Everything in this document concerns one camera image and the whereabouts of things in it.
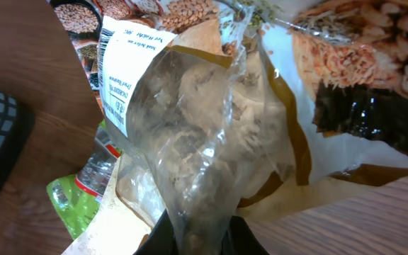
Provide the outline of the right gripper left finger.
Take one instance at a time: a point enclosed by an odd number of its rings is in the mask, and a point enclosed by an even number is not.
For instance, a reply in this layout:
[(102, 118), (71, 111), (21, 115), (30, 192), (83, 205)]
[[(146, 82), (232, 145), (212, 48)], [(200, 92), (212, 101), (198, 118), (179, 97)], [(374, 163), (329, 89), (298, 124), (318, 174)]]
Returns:
[(175, 255), (174, 229), (165, 210), (156, 225), (134, 255)]

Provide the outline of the green snack bag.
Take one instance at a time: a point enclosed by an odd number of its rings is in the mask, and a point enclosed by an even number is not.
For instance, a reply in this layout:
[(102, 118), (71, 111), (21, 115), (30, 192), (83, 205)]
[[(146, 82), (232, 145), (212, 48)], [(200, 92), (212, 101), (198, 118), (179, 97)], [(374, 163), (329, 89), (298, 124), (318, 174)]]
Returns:
[(89, 226), (101, 204), (120, 150), (112, 143), (101, 122), (87, 163), (75, 174), (55, 179), (47, 185), (53, 208), (72, 239)]

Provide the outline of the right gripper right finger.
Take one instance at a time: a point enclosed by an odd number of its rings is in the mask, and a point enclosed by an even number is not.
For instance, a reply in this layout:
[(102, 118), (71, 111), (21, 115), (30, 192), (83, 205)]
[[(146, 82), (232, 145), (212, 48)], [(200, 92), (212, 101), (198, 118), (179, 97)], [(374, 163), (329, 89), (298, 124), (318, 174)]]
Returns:
[(232, 216), (222, 240), (222, 255), (268, 255), (242, 217)]

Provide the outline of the beige cookie bag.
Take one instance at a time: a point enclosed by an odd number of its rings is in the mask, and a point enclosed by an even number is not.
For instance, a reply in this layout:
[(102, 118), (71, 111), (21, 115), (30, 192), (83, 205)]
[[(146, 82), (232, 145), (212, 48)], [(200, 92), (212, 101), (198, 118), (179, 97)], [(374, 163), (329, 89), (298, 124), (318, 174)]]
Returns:
[(68, 254), (176, 254), (408, 176), (408, 0), (53, 1), (120, 150)]

